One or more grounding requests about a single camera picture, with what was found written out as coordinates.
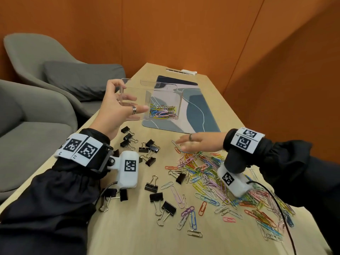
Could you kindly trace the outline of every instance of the white marker tag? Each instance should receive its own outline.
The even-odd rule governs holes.
[[[72,156],[71,160],[82,165],[87,166],[91,159],[95,156],[98,150],[102,147],[103,143],[96,139],[89,137],[81,146],[78,148],[76,153]]]
[[[60,146],[59,149],[54,153],[54,157],[63,157],[66,159],[71,159],[77,149],[82,145],[82,143],[88,138],[87,135],[80,133],[73,133],[66,139],[66,141]]]
[[[245,128],[245,127],[241,127],[238,129],[238,131],[236,132],[240,135],[243,135],[245,137],[248,137],[250,139],[253,139],[255,141],[260,141],[265,135],[256,131],[253,131],[251,129]]]
[[[236,133],[230,144],[253,154],[258,143],[258,141]]]

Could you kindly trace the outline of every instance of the black sleeve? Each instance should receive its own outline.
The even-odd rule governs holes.
[[[80,133],[110,143],[94,129]],[[51,169],[35,176],[0,214],[0,254],[85,255],[87,224],[96,211],[99,179],[105,175],[59,158]]]
[[[230,145],[233,136],[226,136],[224,149],[233,149]],[[340,165],[310,156],[311,147],[302,140],[272,143],[263,138],[254,154],[241,150],[238,156],[246,164],[260,168],[280,199],[295,207],[305,207],[334,254],[340,254],[338,235],[334,233],[340,227]]]

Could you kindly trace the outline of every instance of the blue and gray desk mat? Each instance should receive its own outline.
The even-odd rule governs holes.
[[[178,120],[152,118],[143,121],[143,126],[181,133],[220,132],[215,118],[197,83],[165,76],[158,76],[157,82],[160,84],[156,86],[155,89],[161,89],[164,87],[162,83],[167,83],[175,84],[177,90],[183,92],[179,118]],[[156,100],[160,105],[165,104],[158,98]]]

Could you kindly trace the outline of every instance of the transparent container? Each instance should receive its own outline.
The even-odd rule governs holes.
[[[180,113],[182,95],[175,84],[154,81],[122,79],[126,88],[120,88],[119,102],[124,106],[147,105],[147,112],[136,114],[128,120],[177,120]]]

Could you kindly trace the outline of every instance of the ring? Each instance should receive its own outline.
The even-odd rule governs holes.
[[[137,113],[137,108],[133,105],[132,107],[132,114],[134,115],[135,113]]]

